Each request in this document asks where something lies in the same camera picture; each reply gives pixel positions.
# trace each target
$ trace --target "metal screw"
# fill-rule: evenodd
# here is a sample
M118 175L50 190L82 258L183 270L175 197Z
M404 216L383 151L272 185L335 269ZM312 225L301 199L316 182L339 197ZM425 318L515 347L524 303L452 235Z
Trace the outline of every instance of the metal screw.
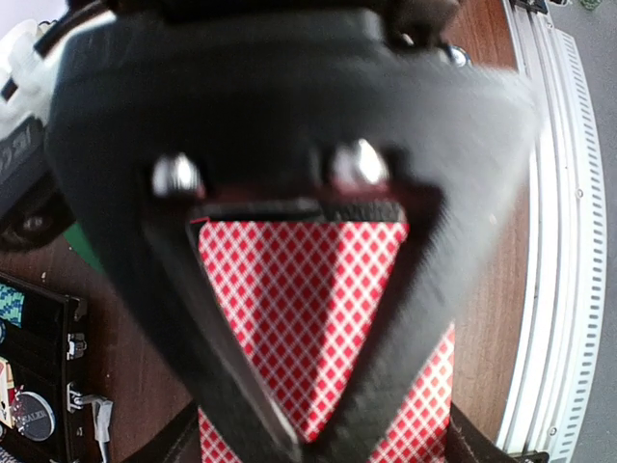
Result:
M344 193L386 186L389 169L385 159L364 139L335 151L330 181Z
M401 34L401 40L405 42L406 45L414 46L414 39L412 39L408 34Z
M460 46L450 45L450 60L454 66L457 68L462 68L464 66L471 64L471 58L467 51L465 51Z
M152 193L157 198L205 198L199 168L186 154L163 156L152 171Z
M50 225L49 220L46 220L39 215L34 215L24 220L21 228L27 233L39 233L47 230Z

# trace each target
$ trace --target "wooden surface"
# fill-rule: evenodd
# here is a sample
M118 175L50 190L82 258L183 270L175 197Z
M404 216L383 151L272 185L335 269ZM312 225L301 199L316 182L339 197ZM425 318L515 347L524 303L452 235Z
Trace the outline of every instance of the wooden surface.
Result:
M447 37L475 64L515 68L500 0L470 0ZM485 276L456 322L453 398L480 430L495 439L516 360L527 267L528 189L521 194Z
M27 255L0 255L0 270L89 302L89 389L115 401L112 461L147 443L190 397L145 339L108 284L60 238ZM88 462L99 461L91 445Z
M468 2L449 30L477 64L513 67L499 0ZM527 253L526 191L486 277L457 320L454 398L489 436L501 421L518 344ZM144 445L188 402L106 279L63 239L26 256L0 256L0 270L90 301L90 390L115 400L112 461ZM88 461L95 461L92 456Z

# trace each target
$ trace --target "black device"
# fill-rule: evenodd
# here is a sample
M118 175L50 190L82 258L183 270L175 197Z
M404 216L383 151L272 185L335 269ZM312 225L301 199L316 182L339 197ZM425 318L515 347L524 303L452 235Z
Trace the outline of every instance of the black device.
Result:
M242 461L365 461L505 222L539 126L531 87L454 66L441 32L458 4L447 0L155 5L119 2L114 21L67 43L40 145L46 194L62 193ZM28 226L49 204L5 206L18 211L0 215L5 249L49 240ZM229 329L190 223L213 208L223 220L295 220L346 204L397 204L411 232L342 399L308 444ZM7 244L6 230L24 241L24 225L27 246L12 234Z

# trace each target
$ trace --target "red diamond pattern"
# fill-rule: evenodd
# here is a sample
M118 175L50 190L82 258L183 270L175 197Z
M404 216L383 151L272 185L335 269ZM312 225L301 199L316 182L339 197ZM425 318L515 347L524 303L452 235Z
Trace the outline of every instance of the red diamond pattern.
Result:
M314 440L347 384L406 225L207 222L200 252L247 357ZM444 334L371 463L443 461L454 329ZM241 463L204 414L203 463Z

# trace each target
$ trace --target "black cable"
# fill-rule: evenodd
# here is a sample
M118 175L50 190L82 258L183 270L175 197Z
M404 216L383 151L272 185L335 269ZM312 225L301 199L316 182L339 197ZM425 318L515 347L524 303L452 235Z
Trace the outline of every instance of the black cable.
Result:
M75 3L76 2L68 2L69 6ZM51 26L45 35L35 43L35 50L44 58L71 30L107 11L109 11L109 8L100 0L90 3L81 10L69 10L67 14Z
M67 0L68 10L70 12L76 12L88 7L93 0Z

